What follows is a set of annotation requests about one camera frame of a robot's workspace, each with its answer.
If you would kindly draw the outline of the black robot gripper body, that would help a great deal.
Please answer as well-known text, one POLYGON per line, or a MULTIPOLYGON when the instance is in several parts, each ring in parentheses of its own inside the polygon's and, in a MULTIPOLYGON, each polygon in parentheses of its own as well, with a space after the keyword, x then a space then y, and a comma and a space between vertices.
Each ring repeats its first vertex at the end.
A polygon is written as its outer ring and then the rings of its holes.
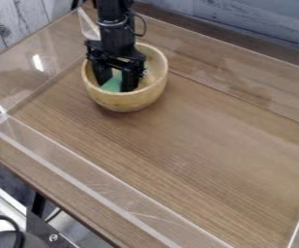
POLYGON ((145 33, 135 32, 134 23, 115 25, 101 23, 99 29, 102 38, 98 41, 86 40, 85 43, 91 64, 99 61, 107 63, 113 70, 131 69, 142 78, 147 56, 137 49, 137 37, 145 33))

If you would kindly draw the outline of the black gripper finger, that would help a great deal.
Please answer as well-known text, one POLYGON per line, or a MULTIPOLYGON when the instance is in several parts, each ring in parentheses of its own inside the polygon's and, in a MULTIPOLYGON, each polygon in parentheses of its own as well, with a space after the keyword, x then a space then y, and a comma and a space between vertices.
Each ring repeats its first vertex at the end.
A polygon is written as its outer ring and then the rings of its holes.
POLYGON ((134 70, 123 69, 122 70, 122 83, 121 83, 121 91, 131 92, 139 86, 139 77, 134 70))
POLYGON ((99 85, 103 85, 113 78, 113 69, 107 63, 95 61, 93 63, 94 75, 99 85))

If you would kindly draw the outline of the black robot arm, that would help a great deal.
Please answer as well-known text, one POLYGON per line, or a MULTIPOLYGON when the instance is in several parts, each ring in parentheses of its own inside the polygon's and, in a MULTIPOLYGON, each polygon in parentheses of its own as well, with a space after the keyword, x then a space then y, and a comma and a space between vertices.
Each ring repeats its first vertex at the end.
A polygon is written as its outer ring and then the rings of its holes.
POLYGON ((119 70, 122 80, 119 91, 131 92, 145 76, 147 57, 137 49, 135 17, 131 6, 134 0, 93 0, 98 10, 101 39, 89 39, 87 59, 99 86, 113 79, 113 70, 119 70))

